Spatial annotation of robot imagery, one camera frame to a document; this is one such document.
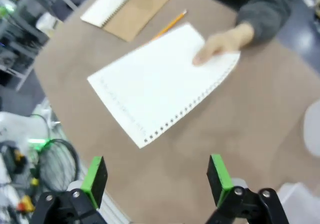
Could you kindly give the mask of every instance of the human hand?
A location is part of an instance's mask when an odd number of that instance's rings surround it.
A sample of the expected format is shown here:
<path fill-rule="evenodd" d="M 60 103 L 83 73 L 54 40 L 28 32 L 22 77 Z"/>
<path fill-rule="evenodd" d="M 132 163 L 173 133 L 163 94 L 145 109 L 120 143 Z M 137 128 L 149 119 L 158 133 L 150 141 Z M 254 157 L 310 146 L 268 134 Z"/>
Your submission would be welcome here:
<path fill-rule="evenodd" d="M 244 45 L 250 43 L 253 37 L 254 29 L 248 23 L 242 23 L 226 32 L 214 34 L 208 38 L 192 63 L 201 65 L 215 54 L 240 50 Z"/>

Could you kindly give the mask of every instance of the faint writing on paper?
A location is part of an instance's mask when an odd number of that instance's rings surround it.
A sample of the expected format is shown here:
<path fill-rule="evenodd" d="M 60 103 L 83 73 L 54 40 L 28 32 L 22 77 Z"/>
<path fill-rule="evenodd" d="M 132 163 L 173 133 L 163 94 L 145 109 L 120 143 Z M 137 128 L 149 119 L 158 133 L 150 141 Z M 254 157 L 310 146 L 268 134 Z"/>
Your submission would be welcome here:
<path fill-rule="evenodd" d="M 146 135 L 146 131 L 143 128 L 143 126 L 140 123 L 138 123 L 135 120 L 135 118 L 131 115 L 131 113 L 126 109 L 126 107 L 122 103 L 119 102 L 119 100 L 117 99 L 117 95 L 109 89 L 108 84 L 106 83 L 106 81 L 103 78 L 100 78 L 100 85 L 104 88 L 104 90 L 107 92 L 107 94 L 113 100 L 113 102 L 115 102 L 115 104 L 119 107 L 119 109 L 127 115 L 127 117 L 130 119 L 130 121 L 138 127 L 138 129 L 143 133 L 143 135 Z"/>

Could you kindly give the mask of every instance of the white notebook page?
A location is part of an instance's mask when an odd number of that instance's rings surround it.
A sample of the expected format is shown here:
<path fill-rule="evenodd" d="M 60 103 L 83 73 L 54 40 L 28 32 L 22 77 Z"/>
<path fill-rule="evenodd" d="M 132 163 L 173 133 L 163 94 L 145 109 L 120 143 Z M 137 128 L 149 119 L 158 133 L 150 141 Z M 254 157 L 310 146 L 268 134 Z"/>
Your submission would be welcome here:
<path fill-rule="evenodd" d="M 127 0 L 96 0 L 80 17 L 81 20 L 102 27 Z"/>
<path fill-rule="evenodd" d="M 139 148 L 190 112 L 235 67 L 240 52 L 193 66 L 192 59 L 204 43 L 187 23 L 88 78 L 109 112 Z"/>

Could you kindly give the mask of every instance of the sleeve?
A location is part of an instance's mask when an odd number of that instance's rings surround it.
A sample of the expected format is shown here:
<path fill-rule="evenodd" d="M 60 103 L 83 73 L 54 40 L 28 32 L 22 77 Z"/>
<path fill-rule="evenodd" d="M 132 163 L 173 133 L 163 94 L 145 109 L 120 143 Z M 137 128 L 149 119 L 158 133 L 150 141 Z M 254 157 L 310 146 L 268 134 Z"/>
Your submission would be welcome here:
<path fill-rule="evenodd" d="M 249 0 L 243 5 L 236 23 L 248 22 L 254 28 L 254 42 L 275 36 L 290 16 L 291 0 Z"/>

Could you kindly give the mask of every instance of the black jacket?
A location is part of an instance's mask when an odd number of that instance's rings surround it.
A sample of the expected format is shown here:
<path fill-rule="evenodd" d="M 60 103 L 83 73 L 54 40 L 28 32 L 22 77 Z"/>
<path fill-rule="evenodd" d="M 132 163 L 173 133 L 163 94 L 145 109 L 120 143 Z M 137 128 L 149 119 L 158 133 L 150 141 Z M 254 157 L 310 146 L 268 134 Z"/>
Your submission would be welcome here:
<path fill-rule="evenodd" d="M 238 10 L 236 23 L 249 22 L 254 28 L 254 41 L 275 36 L 288 19 L 291 0 L 220 0 Z"/>

